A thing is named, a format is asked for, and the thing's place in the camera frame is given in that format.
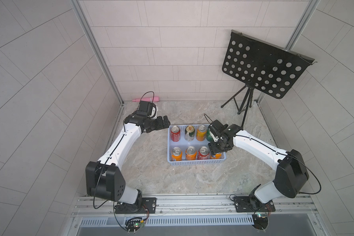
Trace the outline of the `green Sprite can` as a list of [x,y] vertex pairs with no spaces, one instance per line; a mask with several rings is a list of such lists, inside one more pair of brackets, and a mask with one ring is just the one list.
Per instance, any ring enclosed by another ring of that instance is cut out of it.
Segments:
[[213,137],[211,135],[211,132],[209,129],[207,129],[207,132],[206,132],[206,139],[209,141],[209,142],[212,142],[213,141]]

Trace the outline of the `orange Fanta can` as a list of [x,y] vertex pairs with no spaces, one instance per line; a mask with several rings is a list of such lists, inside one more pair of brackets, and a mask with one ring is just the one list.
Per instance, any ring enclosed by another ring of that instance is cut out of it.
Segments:
[[210,159],[221,159],[223,153],[210,154]]

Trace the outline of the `orange yellow soda can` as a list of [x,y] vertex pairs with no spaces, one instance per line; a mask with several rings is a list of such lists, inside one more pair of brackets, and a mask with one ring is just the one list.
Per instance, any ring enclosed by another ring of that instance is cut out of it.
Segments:
[[200,125],[197,128],[196,139],[203,142],[206,139],[207,127],[205,125]]

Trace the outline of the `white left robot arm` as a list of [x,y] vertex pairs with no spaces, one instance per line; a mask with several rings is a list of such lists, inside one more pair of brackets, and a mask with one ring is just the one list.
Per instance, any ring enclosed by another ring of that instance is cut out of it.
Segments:
[[142,208],[142,192],[126,185],[121,173],[122,165],[142,133],[166,129],[170,124],[167,116],[151,118],[133,113],[126,117],[119,136],[109,149],[97,161],[87,164],[87,195],[117,202],[129,212],[139,212]]

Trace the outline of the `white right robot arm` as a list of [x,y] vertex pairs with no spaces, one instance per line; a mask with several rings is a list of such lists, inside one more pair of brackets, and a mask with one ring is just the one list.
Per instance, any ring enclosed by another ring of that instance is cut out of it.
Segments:
[[231,199],[237,212],[272,212],[273,199],[295,198],[312,174],[298,151],[274,147],[236,124],[223,125],[215,120],[208,126],[208,130],[213,139],[208,145],[211,154],[224,154],[233,147],[238,147],[259,158],[275,171],[274,180],[256,186],[247,197],[235,196]]

